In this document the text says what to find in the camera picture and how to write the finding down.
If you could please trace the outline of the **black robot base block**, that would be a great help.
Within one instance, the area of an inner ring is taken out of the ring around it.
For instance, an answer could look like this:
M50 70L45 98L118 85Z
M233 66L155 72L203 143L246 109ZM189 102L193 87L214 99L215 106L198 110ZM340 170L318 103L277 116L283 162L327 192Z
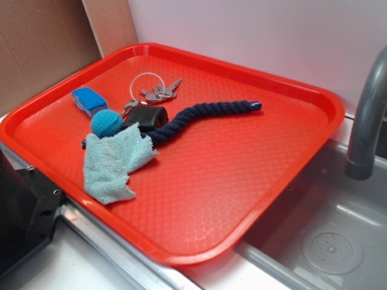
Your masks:
M63 190L38 169L15 169L1 153L1 279L53 240Z

